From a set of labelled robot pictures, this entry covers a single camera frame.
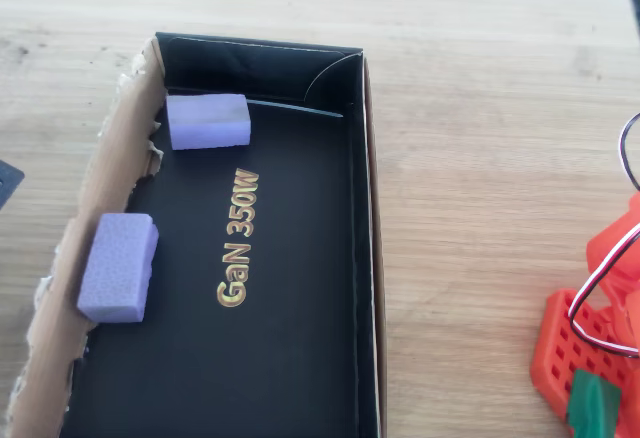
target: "wooden table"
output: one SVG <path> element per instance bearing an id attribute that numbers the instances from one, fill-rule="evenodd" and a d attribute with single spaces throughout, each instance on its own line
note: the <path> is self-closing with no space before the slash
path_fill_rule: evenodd
<path id="1" fill-rule="evenodd" d="M 546 296 L 583 282 L 633 192 L 630 0 L 0 0 L 0 159 L 27 176 L 0 212 L 0 407 L 115 81 L 156 30 L 364 47 L 389 436 L 567 436 L 528 366 Z"/>

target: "green plastic piece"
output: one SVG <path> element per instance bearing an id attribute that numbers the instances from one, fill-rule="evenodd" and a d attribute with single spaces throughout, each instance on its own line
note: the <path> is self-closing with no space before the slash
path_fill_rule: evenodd
<path id="1" fill-rule="evenodd" d="M 613 438 L 622 391 L 584 370 L 576 370 L 567 407 L 574 438 Z"/>

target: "black object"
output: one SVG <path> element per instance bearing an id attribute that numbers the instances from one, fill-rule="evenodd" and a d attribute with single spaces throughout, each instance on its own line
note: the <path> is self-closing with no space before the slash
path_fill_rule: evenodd
<path id="1" fill-rule="evenodd" d="M 249 146 L 174 152 L 160 112 L 162 166 L 128 208 L 160 231 L 145 318 L 90 333 L 61 437 L 377 436 L 360 50 L 158 39 L 170 93 L 342 117 L 250 104 Z M 249 237 L 226 231 L 238 168 L 259 175 Z M 251 245 L 234 308 L 216 299 L 229 242 Z"/>
<path id="2" fill-rule="evenodd" d="M 0 208 L 5 205 L 23 178 L 23 172 L 0 160 Z"/>
<path id="3" fill-rule="evenodd" d="M 624 171 L 627 173 L 627 176 L 631 180 L 631 183 L 636 188 L 636 190 L 640 191 L 640 184 L 638 184 L 636 177 L 633 175 L 631 167 L 629 166 L 629 159 L 627 158 L 627 135 L 629 134 L 629 130 L 638 120 L 638 118 L 640 118 L 640 113 L 632 117 L 629 121 L 627 121 L 627 124 L 624 125 L 622 133 L 620 134 L 620 143 L 618 144 L 618 147 L 620 149 L 620 159 L 622 160 Z"/>

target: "torn cardboard edge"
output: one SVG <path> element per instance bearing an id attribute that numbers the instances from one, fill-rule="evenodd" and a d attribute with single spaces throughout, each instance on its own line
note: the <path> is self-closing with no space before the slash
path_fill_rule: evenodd
<path id="1" fill-rule="evenodd" d="M 371 99 L 366 61 L 363 63 L 376 411 L 378 435 L 384 437 L 384 290 Z M 331 66 L 322 70 L 318 77 Z M 106 212 L 124 211 L 136 182 L 160 169 L 162 151 L 153 146 L 149 136 L 157 130 L 158 123 L 154 120 L 166 96 L 164 74 L 160 47 L 154 37 L 146 43 L 143 52 L 134 57 L 131 73 L 121 76 L 118 81 L 116 97 L 103 122 L 97 149 L 85 174 L 76 216 L 65 229 L 51 276 L 43 279 L 34 296 L 36 310 L 26 337 L 29 357 L 11 393 L 6 413 L 7 438 L 53 438 L 60 432 L 70 394 L 69 369 L 74 360 L 82 356 L 86 335 L 93 327 L 75 307 L 81 275 L 100 216 Z"/>

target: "cardboard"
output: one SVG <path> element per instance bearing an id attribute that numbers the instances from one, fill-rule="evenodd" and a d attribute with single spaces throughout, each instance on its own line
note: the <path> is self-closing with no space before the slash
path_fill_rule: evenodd
<path id="1" fill-rule="evenodd" d="M 213 76 L 212 69 L 218 71 Z M 88 354 L 85 352 L 86 335 L 92 325 L 75 309 L 79 279 L 99 216 L 104 212 L 123 211 L 127 205 L 129 209 L 144 208 L 148 205 L 148 202 L 144 203 L 147 185 L 153 182 L 156 186 L 162 181 L 161 152 L 158 150 L 163 150 L 163 147 L 158 143 L 162 133 L 168 130 L 161 127 L 152 136 L 155 144 L 149 141 L 149 137 L 157 128 L 155 119 L 164 102 L 165 85 L 173 93 L 243 93 L 254 102 L 250 105 L 252 107 L 267 108 L 258 104 L 266 101 L 289 109 L 286 112 L 289 115 L 267 111 L 264 119 L 286 119 L 286 116 L 295 119 L 303 113 L 302 108 L 328 112 L 326 119 L 337 119 L 330 115 L 339 115 L 345 100 L 349 99 L 345 95 L 349 85 L 343 80 L 354 76 L 360 86 L 355 99 L 361 103 L 362 112 L 354 112 L 352 118 L 361 120 L 357 126 L 361 127 L 362 133 L 351 137 L 349 148 L 353 156 L 353 200 L 357 201 L 353 206 L 361 210 L 358 213 L 365 215 L 364 219 L 356 220 L 359 225 L 352 232 L 354 240 L 366 243 L 366 246 L 355 247 L 356 261 L 369 263 L 368 266 L 357 267 L 354 282 L 354 292 L 365 298 L 357 303 L 354 310 L 359 326 L 365 327 L 363 332 L 356 330 L 357 340 L 354 343 L 358 350 L 359 376 L 355 391 L 356 407 L 358 416 L 364 418 L 360 423 L 356 420 L 356 426 L 359 436 L 385 436 L 384 290 L 371 100 L 361 50 L 168 34 L 158 34 L 152 39 L 134 60 L 131 76 L 121 80 L 116 104 L 105 121 L 98 149 L 87 172 L 77 216 L 65 231 L 54 263 L 53 278 L 39 292 L 41 297 L 37 300 L 36 315 L 28 333 L 29 362 L 18 379 L 8 411 L 8 436 L 58 436 L 69 401 L 72 363 L 83 355 L 84 362 L 91 361 L 92 356 L 105 356 L 99 351 L 92 355 L 91 349 Z M 270 133 L 267 127 L 263 131 Z M 171 166 L 175 166 L 175 158 L 175 155 L 166 156 L 169 160 L 166 162 L 167 173 Z M 141 177 L 158 169 L 159 174 L 155 178 L 140 182 L 130 196 Z M 162 243 L 163 231 L 159 228 Z M 253 276 L 249 276 L 247 289 L 251 290 L 251 282 L 255 283 L 257 277 L 252 280 Z M 369 333 L 366 332 L 367 326 L 370 327 Z M 92 336 L 104 337 L 110 333 L 112 339 L 117 340 L 121 336 L 117 330 L 110 332 L 100 328 Z M 77 386 L 89 383 L 85 377 L 92 373 L 98 376 L 95 372 L 86 375 L 86 370 L 90 367 L 76 367 L 78 374 L 73 381 Z"/>

